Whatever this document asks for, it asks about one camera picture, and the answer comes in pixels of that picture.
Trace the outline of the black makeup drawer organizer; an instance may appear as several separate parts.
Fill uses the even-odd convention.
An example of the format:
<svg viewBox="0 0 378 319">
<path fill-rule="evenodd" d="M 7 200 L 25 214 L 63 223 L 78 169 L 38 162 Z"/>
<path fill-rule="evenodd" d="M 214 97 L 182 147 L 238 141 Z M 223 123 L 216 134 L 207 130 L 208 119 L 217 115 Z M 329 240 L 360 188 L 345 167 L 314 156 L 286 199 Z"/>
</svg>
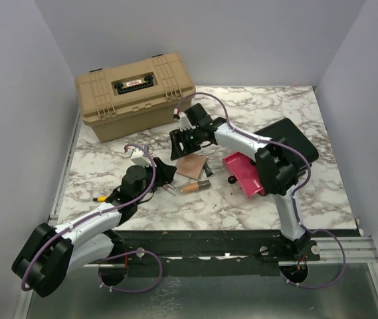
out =
<svg viewBox="0 0 378 319">
<path fill-rule="evenodd" d="M 258 136 L 271 138 L 299 151 L 312 165 L 319 158 L 317 148 L 311 141 L 299 130 L 299 128 L 289 118 L 283 118 L 273 124 L 268 125 L 254 132 Z M 306 172 L 306 165 L 302 159 L 291 151 L 278 146 L 267 146 L 267 150 L 272 154 L 278 167 L 293 163 L 300 175 Z"/>
</svg>

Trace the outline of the square copper compact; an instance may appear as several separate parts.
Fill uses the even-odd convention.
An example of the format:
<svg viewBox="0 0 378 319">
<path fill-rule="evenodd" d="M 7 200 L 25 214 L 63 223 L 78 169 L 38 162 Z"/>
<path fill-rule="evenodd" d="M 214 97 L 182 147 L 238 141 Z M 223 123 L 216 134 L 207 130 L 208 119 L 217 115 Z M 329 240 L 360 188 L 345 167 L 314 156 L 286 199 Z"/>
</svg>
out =
<svg viewBox="0 0 378 319">
<path fill-rule="evenodd" d="M 199 179 L 206 157 L 198 154 L 190 154 L 177 160 L 176 174 L 189 179 Z"/>
</svg>

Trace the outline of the black and coral lipstick tube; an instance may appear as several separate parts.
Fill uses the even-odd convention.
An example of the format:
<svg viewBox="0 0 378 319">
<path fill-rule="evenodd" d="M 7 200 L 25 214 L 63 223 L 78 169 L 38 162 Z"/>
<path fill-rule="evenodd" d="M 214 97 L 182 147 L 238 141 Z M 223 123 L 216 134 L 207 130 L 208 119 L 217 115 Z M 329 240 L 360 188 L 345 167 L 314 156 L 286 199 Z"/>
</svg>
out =
<svg viewBox="0 0 378 319">
<path fill-rule="evenodd" d="M 213 172 L 212 172 L 212 170 L 211 170 L 211 168 L 209 167 L 209 164 L 208 164 L 207 162 L 204 163 L 204 165 L 203 165 L 203 169 L 204 169 L 205 174 L 206 174 L 207 177 L 210 177 L 210 176 L 213 175 Z"/>
</svg>

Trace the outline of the slim concealer tube white cap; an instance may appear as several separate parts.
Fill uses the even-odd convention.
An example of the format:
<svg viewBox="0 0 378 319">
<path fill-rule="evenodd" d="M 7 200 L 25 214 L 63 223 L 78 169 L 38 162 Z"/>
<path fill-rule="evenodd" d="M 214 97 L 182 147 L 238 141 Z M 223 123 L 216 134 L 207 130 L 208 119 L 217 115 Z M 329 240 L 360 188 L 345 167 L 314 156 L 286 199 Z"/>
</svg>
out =
<svg viewBox="0 0 378 319">
<path fill-rule="evenodd" d="M 176 189 L 174 186 L 170 184 L 166 184 L 163 186 L 164 190 L 166 190 L 168 193 L 172 194 L 173 196 L 177 195 Z"/>
</svg>

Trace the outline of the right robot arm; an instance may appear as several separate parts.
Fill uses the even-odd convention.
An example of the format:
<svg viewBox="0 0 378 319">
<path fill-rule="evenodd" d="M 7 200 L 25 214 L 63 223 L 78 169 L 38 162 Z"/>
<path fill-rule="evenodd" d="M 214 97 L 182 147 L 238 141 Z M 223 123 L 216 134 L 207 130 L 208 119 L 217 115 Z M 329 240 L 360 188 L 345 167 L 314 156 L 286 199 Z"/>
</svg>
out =
<svg viewBox="0 0 378 319">
<path fill-rule="evenodd" d="M 179 128 L 169 134 L 171 159 L 195 153 L 205 142 L 248 157 L 248 165 L 256 168 L 259 183 L 277 207 L 282 254 L 290 260 L 303 255 L 310 236 L 301 226 L 294 191 L 299 189 L 302 175 L 311 175 L 311 165 L 319 158 L 313 143 L 288 118 L 251 133 L 222 117 L 211 118 L 201 104 L 184 112 L 175 110 L 173 116 Z"/>
</svg>

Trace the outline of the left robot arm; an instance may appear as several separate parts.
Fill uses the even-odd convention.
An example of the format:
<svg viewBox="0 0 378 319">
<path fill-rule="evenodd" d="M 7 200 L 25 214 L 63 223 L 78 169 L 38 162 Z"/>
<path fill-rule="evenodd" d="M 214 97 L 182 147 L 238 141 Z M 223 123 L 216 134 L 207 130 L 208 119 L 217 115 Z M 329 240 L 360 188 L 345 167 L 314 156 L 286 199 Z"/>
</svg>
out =
<svg viewBox="0 0 378 319">
<path fill-rule="evenodd" d="M 159 158 L 153 163 L 130 166 L 121 184 L 91 212 L 54 227 L 38 225 L 11 266 L 22 280 L 23 290 L 46 297 L 70 271 L 99 259 L 118 261 L 123 246 L 113 229 L 137 212 L 148 193 L 171 183 L 177 171 Z"/>
</svg>

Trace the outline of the pink drawer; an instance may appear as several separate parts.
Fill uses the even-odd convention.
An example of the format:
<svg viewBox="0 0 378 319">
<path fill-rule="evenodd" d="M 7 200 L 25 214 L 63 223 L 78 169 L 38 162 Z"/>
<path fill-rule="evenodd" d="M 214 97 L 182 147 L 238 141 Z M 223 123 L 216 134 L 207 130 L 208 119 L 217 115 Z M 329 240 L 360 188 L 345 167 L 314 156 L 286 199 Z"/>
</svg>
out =
<svg viewBox="0 0 378 319">
<path fill-rule="evenodd" d="M 260 183 L 256 166 L 246 155 L 235 152 L 222 159 L 229 173 L 228 182 L 237 184 L 247 198 L 254 195 L 265 196 L 266 192 Z"/>
</svg>

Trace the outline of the beige concealer tube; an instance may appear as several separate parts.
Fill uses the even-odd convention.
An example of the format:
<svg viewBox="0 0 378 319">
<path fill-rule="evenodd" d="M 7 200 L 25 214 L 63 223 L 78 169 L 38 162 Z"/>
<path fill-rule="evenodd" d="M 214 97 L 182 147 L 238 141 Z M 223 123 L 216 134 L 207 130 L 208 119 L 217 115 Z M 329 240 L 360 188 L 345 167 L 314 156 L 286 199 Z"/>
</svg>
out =
<svg viewBox="0 0 378 319">
<path fill-rule="evenodd" d="M 205 189 L 209 189 L 210 187 L 211 187 L 211 182 L 208 179 L 205 179 L 205 180 L 196 181 L 193 183 L 183 185 L 180 187 L 180 190 L 182 193 L 187 194 L 187 193 L 194 193 L 194 192 L 202 191 Z"/>
</svg>

